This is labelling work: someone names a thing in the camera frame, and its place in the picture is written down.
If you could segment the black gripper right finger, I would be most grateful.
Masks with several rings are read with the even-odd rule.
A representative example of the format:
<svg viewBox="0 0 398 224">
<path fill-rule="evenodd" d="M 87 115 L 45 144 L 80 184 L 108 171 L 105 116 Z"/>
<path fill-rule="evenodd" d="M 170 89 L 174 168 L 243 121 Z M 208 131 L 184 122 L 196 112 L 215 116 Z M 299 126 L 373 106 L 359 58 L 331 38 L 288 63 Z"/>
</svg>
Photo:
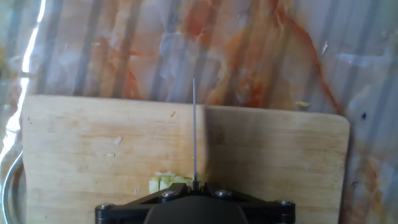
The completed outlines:
<svg viewBox="0 0 398 224">
<path fill-rule="evenodd" d="M 295 223 L 295 203 L 291 200 L 265 201 L 248 194 L 223 187 L 217 182 L 206 182 L 198 193 L 237 205 L 249 223 Z"/>
</svg>

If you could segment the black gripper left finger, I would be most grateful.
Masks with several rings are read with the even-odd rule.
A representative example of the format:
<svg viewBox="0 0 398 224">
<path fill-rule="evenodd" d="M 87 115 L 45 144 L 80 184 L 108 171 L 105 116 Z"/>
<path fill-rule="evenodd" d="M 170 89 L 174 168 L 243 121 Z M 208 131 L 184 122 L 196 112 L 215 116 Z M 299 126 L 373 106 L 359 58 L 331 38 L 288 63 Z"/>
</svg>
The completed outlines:
<svg viewBox="0 0 398 224">
<path fill-rule="evenodd" d="M 122 223 L 123 220 L 140 223 L 144 221 L 150 210 L 156 205 L 189 196 L 194 192 L 194 187 L 184 183 L 174 183 L 169 188 L 124 205 L 102 203 L 95 207 L 95 223 L 114 224 Z"/>
</svg>

